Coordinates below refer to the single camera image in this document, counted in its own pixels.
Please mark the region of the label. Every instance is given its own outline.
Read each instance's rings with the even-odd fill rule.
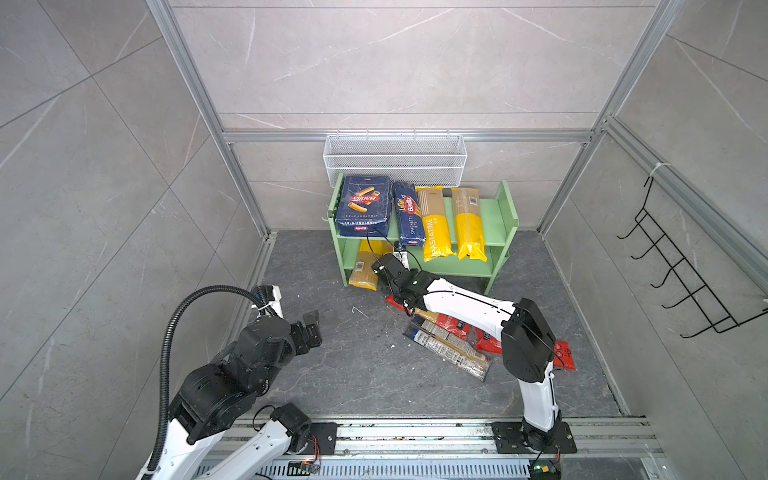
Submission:
[[[397,260],[400,260],[400,263],[406,268],[408,267],[408,252],[392,252],[392,255],[394,255]]]
[[[356,202],[358,204],[370,205],[373,202],[381,200],[379,195],[355,195],[349,199],[350,202]]]
[[[419,206],[416,205],[416,201],[409,195],[402,195],[401,198],[397,200],[397,207],[401,212],[406,212],[407,214],[422,215],[419,211]]]

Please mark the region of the black cable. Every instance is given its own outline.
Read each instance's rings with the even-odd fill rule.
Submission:
[[[484,300],[480,300],[479,298],[477,298],[477,297],[474,297],[474,296],[472,296],[472,295],[467,295],[466,293],[455,292],[455,291],[453,291],[453,290],[435,290],[435,291],[432,291],[432,292],[427,292],[427,293],[425,293],[423,296],[427,296],[427,295],[429,295],[430,293],[454,293],[454,294],[456,294],[456,295],[465,296],[465,297],[467,297],[467,298],[471,298],[471,299],[473,299],[473,300],[476,300],[476,301],[478,301],[478,302],[480,302],[480,303],[484,303],[485,305],[488,305],[488,306],[492,306],[493,308],[495,308],[495,309],[499,310],[500,312],[504,312],[504,313],[506,313],[507,315],[509,315],[509,316],[512,316],[512,314],[511,314],[510,312],[508,312],[507,310],[504,310],[504,309],[502,309],[502,308],[498,308],[498,305],[494,305],[493,303],[490,303],[490,302],[486,302],[486,301],[484,301]],[[528,314],[529,314],[529,315],[533,316],[533,315],[531,314],[531,312],[530,312],[530,311],[528,311],[527,309],[525,309],[525,308],[523,308],[523,307],[519,306],[517,303],[515,304],[515,308],[519,308],[520,310],[523,310],[523,311],[525,311],[525,312],[528,312]],[[555,357],[556,359],[560,360],[560,364],[561,364],[561,365],[563,365],[563,368],[565,368],[565,363],[563,362],[563,359],[562,359],[562,358],[560,358],[560,357],[558,356],[558,354],[557,354],[557,353],[556,353],[556,352],[555,352],[555,351],[552,349],[552,347],[550,347],[549,345],[547,345],[547,343],[546,343],[546,342],[545,342],[545,341],[544,341],[544,340],[543,340],[543,339],[542,339],[542,338],[541,338],[539,335],[537,335],[537,334],[536,334],[536,332],[534,332],[534,331],[533,331],[533,329],[532,329],[530,326],[528,326],[528,325],[525,325],[524,323],[520,323],[520,326],[524,327],[524,328],[525,328],[527,331],[529,331],[529,332],[530,332],[530,333],[531,333],[533,336],[535,336],[535,337],[538,339],[538,341],[539,341],[539,342],[541,342],[541,343],[542,343],[542,344],[543,344],[545,347],[547,347],[547,348],[549,349],[549,351],[550,351],[550,352],[552,352],[552,355],[554,355],[554,357]]]
[[[250,426],[252,426],[254,430],[256,430],[256,417],[267,407],[272,407],[272,410],[275,409],[274,405],[270,405],[269,403],[267,403],[265,406],[261,407],[256,411],[256,413],[253,414],[253,419],[250,421]]]
[[[376,230],[376,232],[377,232],[379,235],[381,235],[381,236],[384,238],[384,240],[388,241],[388,242],[389,242],[389,244],[390,244],[390,245],[392,245],[392,249],[393,249],[393,250],[395,249],[395,244],[394,244],[394,243],[392,243],[392,242],[389,240],[389,238],[387,238],[387,237],[386,237],[386,235],[382,234],[381,230],[379,230],[378,228],[375,228],[375,227],[374,227],[373,229],[374,229],[374,230]],[[416,255],[414,255],[414,254],[413,254],[413,252],[411,252],[410,250],[408,250],[408,249],[406,248],[406,253],[410,253],[410,254],[411,254],[411,257],[413,257],[413,259],[414,259],[414,260],[416,260],[416,265],[418,265],[418,266],[419,266],[419,270],[424,270],[424,269],[422,268],[422,264],[419,262],[419,259],[418,259],[418,258],[416,258]]]
[[[154,447],[152,448],[152,455],[150,455],[149,463],[147,464],[147,471],[141,480],[150,480],[157,470],[157,464],[160,462],[160,456],[163,454],[163,447],[165,446],[165,436],[168,432],[168,370],[170,364],[170,346],[174,341],[174,333],[176,327],[179,324],[181,316],[184,311],[192,304],[193,301],[214,292],[228,292],[237,293],[250,300],[252,303],[258,305],[263,302],[263,299],[258,295],[249,292],[248,290],[239,288],[238,286],[229,285],[212,285],[206,286],[199,290],[192,292],[187,298],[179,303],[176,307],[174,314],[170,316],[168,326],[165,329],[165,336],[163,337],[163,346],[160,352],[160,409],[157,420],[157,437],[154,440]]]

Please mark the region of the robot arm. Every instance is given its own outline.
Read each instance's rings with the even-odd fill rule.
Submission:
[[[536,303],[496,300],[453,285],[423,270],[407,270],[392,254],[379,258],[373,271],[395,290],[392,296],[408,310],[443,313],[476,326],[502,343],[504,367],[520,382],[523,427],[529,445],[549,445],[561,417],[554,400],[554,334]]]
[[[188,480],[234,421],[265,395],[277,373],[296,355],[320,346],[318,312],[303,323],[281,318],[280,290],[261,288],[268,305],[253,309],[237,341],[207,365],[194,370],[170,403],[168,430],[157,468],[147,464],[137,480]],[[270,420],[242,447],[206,472],[214,480],[246,480],[283,453],[300,452],[310,435],[310,419],[294,404],[276,408]]]

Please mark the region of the gray marble wall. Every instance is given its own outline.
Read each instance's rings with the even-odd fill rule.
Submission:
[[[142,0],[0,2],[0,45],[0,478],[134,478],[167,319],[257,232]],[[173,382],[235,301],[188,310]]]
[[[653,0],[174,0],[227,128],[590,128]],[[320,144],[240,144],[271,227],[326,228]],[[578,146],[470,144],[465,183],[511,182],[523,228]]]
[[[619,117],[764,246],[768,175],[765,2],[689,0]],[[637,231],[647,175],[607,140],[547,242],[629,409],[647,415],[681,478],[765,478],[768,318],[693,339],[707,323]],[[659,187],[648,200],[726,308],[746,319],[765,293]],[[669,244],[660,245],[674,257]],[[691,272],[684,271],[691,279]],[[697,299],[715,319],[708,294]]]

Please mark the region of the cable tie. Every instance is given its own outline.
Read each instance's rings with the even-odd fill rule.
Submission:
[[[663,162],[656,162],[656,166],[654,167],[653,170],[650,171],[650,173],[648,174],[648,177],[653,177],[654,172],[656,172],[656,169],[658,169],[662,165],[667,165],[668,167],[672,166],[672,164],[665,164]]]

